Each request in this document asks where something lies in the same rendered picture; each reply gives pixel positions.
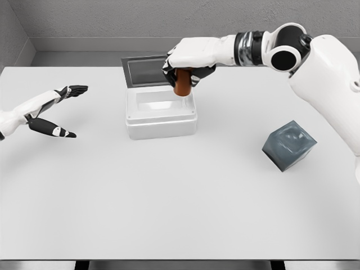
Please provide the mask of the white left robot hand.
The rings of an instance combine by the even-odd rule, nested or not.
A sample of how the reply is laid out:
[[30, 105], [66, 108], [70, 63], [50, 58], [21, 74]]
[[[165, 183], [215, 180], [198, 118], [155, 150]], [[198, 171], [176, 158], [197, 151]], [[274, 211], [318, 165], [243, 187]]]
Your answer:
[[77, 136], [75, 133], [42, 119], [39, 115], [53, 105], [70, 97], [78, 97], [86, 91], [88, 91], [87, 85], [69, 85], [62, 89], [50, 90], [25, 101], [12, 111], [18, 118], [18, 126], [27, 124], [31, 130], [41, 134], [52, 137], [75, 138]]

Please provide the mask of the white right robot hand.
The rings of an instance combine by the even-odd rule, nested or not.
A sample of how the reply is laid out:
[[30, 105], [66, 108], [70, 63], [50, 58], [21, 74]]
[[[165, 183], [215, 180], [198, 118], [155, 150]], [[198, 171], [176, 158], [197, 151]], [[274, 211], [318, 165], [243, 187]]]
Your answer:
[[183, 38], [166, 56], [162, 67], [166, 80], [172, 87], [176, 86], [176, 70], [190, 72], [190, 83], [194, 87], [199, 81], [216, 70], [217, 59], [214, 48], [219, 38], [193, 37]]

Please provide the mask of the brown cylinder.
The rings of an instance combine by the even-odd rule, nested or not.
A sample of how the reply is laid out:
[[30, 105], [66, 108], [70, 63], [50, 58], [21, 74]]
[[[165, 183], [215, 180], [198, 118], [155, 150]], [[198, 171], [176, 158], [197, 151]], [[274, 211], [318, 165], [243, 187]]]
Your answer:
[[191, 93], [192, 82], [191, 82], [192, 68], [175, 70], [177, 80], [175, 81], [174, 93], [180, 97], [186, 97]]

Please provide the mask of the grey box lid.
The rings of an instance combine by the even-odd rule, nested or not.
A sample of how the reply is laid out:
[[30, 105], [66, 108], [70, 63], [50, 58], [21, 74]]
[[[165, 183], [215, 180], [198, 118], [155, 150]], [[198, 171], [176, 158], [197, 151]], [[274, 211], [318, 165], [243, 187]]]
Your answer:
[[121, 59], [128, 88], [168, 86], [162, 67], [166, 55], [137, 56]]

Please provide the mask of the white open box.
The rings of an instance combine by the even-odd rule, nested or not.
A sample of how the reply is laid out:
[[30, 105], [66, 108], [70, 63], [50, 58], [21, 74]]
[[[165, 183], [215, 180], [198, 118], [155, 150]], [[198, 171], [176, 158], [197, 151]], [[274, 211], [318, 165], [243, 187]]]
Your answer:
[[129, 88], [125, 123], [132, 140], [193, 135], [197, 130], [194, 95], [177, 96], [169, 86]]

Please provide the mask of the dark grey cube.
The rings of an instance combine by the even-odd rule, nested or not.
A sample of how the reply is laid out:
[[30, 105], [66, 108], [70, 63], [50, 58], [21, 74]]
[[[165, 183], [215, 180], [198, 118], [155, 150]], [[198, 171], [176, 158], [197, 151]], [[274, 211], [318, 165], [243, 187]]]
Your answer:
[[262, 151], [284, 172], [305, 158], [316, 144], [317, 141], [292, 120], [268, 136]]

